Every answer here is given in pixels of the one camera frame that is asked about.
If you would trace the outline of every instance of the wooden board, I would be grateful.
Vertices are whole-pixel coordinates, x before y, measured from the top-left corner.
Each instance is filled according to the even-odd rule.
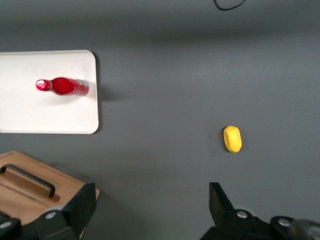
[[[0,174],[0,211],[18,218],[25,225],[37,219],[48,208],[67,204],[85,184],[83,181],[65,174],[22,152],[12,151],[0,154],[0,167],[11,164],[55,187],[55,194],[45,186],[7,169]],[[96,198],[100,193],[96,189]]]

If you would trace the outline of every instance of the yellow sponge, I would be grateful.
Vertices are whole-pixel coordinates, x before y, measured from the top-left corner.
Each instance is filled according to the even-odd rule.
[[[240,130],[236,126],[227,126],[223,130],[223,138],[226,149],[231,153],[237,153],[242,147]]]

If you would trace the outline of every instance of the black handle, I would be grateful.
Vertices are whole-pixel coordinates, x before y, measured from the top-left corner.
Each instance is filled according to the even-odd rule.
[[[55,195],[55,186],[53,186],[51,183],[45,181],[45,180],[42,180],[41,178],[37,177],[37,176],[34,176],[32,175],[31,173],[28,173],[12,164],[6,164],[6,165],[3,165],[1,168],[0,168],[0,174],[3,174],[6,170],[8,169],[11,169],[13,171],[16,171],[17,173],[27,177],[27,178],[30,178],[32,179],[33,181],[41,184],[41,185],[44,185],[45,187],[47,187],[48,189],[50,189],[50,193],[49,193],[49,198],[52,198],[54,195]]]

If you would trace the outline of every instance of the screw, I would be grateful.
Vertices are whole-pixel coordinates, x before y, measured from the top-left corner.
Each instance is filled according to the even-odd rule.
[[[246,219],[248,217],[247,213],[245,211],[238,211],[236,215],[241,219]]]
[[[279,223],[281,226],[284,226],[284,227],[287,227],[287,228],[291,226],[290,222],[289,222],[287,219],[284,219],[284,218],[280,218],[280,219],[278,220],[278,223]]]
[[[54,218],[55,217],[55,215],[56,215],[56,212],[55,211],[53,211],[53,212],[50,212],[50,213],[48,213],[47,215],[45,215],[45,219],[52,219],[52,218]]]
[[[0,225],[0,229],[5,229],[5,228],[11,226],[11,224],[12,224],[12,222],[10,222],[10,221],[5,221],[4,223],[2,223],[2,224]]]

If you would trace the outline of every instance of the black cable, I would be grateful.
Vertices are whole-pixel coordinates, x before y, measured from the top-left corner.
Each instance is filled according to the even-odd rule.
[[[233,6],[233,7],[230,7],[230,8],[222,8],[222,7],[220,7],[220,6],[218,5],[217,0],[213,0],[215,6],[216,6],[219,10],[221,10],[221,11],[228,11],[228,10],[231,10],[231,9],[235,9],[235,8],[241,6],[245,1],[246,1],[246,0],[243,0],[240,4],[238,4],[238,5],[236,5],[236,6]]]

